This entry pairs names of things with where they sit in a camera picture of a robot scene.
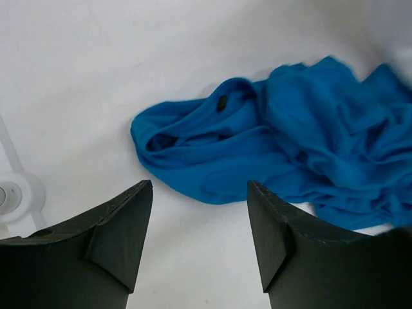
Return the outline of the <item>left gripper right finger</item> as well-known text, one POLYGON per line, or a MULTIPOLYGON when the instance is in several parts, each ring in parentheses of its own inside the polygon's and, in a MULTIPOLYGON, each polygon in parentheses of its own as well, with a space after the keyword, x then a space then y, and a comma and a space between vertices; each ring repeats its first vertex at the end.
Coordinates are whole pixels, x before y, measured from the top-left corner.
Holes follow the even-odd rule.
POLYGON ((411 228, 342 229, 250 181, 247 205, 272 308, 410 308, 411 228))

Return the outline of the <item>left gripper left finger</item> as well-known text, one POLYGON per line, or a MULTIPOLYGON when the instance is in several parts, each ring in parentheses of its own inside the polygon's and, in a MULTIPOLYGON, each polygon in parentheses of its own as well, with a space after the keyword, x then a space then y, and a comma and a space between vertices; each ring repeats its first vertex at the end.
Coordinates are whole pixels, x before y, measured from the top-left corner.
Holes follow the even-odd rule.
POLYGON ((125 308, 135 290, 153 204, 143 180, 32 235, 1 240, 1 307, 125 308))

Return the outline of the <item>blue t shirt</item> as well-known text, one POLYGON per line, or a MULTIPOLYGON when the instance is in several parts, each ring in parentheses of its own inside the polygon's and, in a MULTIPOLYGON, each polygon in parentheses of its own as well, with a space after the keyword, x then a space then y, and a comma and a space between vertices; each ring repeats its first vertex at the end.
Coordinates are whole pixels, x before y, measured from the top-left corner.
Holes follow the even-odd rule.
POLYGON ((151 174, 203 203, 243 201, 257 181, 345 229, 411 224, 411 89, 386 65, 362 81, 331 57, 232 78, 130 132, 151 174))

